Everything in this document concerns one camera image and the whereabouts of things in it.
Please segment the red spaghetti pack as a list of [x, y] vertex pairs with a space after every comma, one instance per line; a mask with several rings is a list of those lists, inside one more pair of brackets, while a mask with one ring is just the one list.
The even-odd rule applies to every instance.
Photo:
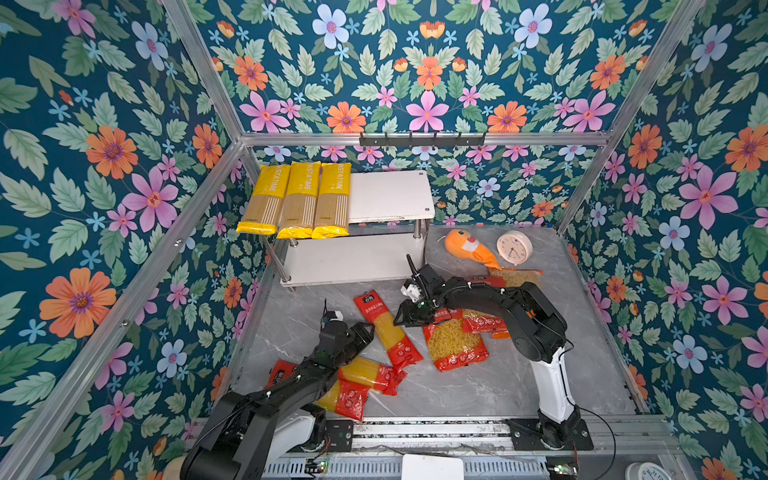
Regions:
[[374, 325], [391, 365], [403, 370], [424, 360], [404, 329], [394, 324], [394, 316], [375, 290], [355, 297], [354, 303], [364, 319]]
[[338, 378], [315, 406], [352, 420], [361, 421], [371, 388]]
[[372, 388], [386, 396], [397, 396], [397, 389], [406, 377], [403, 370], [363, 357], [355, 358], [339, 370], [340, 379]]

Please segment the red macaroni bag large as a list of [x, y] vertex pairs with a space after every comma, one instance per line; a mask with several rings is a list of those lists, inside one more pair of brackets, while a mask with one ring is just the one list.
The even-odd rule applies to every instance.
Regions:
[[440, 372], [448, 372], [489, 358], [480, 334], [466, 332], [462, 319], [451, 319], [422, 328], [430, 358]]

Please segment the red macaroni bag small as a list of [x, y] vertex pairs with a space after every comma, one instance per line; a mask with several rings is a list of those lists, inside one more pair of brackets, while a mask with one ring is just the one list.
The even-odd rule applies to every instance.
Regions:
[[[505, 280], [499, 276], [471, 277], [470, 280], [472, 282], [482, 282], [497, 288], [506, 286]], [[477, 310], [462, 309], [461, 319], [463, 321], [463, 331], [466, 333], [491, 333], [493, 335], [499, 333], [509, 336], [504, 320], [497, 316]]]

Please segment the red spaghetti pack front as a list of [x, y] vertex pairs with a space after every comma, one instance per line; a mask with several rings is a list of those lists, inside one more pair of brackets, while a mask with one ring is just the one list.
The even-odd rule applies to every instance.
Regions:
[[315, 406], [352, 420], [361, 421], [371, 388], [338, 378]]

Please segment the yellow spaghetti pack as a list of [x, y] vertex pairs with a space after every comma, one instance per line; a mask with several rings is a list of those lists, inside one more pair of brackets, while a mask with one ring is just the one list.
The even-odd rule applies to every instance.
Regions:
[[323, 163], [314, 218], [312, 239], [349, 235], [351, 165]]
[[290, 165], [261, 169], [245, 214], [237, 225], [237, 233], [269, 236], [277, 232], [290, 170]]
[[277, 231], [278, 239], [311, 237], [319, 192], [320, 170], [320, 162], [291, 165]]

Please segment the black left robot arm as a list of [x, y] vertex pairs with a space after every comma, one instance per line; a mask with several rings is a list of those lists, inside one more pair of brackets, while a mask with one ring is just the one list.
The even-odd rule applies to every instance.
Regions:
[[216, 404], [180, 468], [182, 479], [259, 479], [278, 426], [328, 393], [339, 370], [374, 339], [374, 326], [330, 320], [311, 354], [287, 377], [261, 391], [228, 392]]

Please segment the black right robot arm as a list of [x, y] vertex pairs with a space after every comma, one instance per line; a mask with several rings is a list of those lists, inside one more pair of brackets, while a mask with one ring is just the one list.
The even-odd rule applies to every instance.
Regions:
[[571, 443], [581, 414], [565, 367], [567, 324], [539, 286], [525, 282], [518, 287], [496, 287], [457, 276], [444, 279], [425, 265], [412, 272], [401, 292], [406, 299], [394, 317], [398, 326], [427, 327], [437, 321], [442, 309], [475, 310], [501, 319], [534, 373], [539, 438], [551, 449]]

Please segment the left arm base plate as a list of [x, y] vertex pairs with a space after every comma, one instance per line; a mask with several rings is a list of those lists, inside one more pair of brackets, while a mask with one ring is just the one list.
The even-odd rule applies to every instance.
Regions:
[[315, 455], [351, 452], [354, 426], [350, 420], [323, 420], [313, 426], [309, 439], [298, 449], [300, 452]]

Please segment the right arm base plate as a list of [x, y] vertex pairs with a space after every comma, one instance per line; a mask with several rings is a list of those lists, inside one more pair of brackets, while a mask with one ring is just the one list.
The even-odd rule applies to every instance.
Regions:
[[594, 443], [586, 422], [567, 420], [562, 424], [538, 418], [505, 419], [517, 451], [593, 451]]

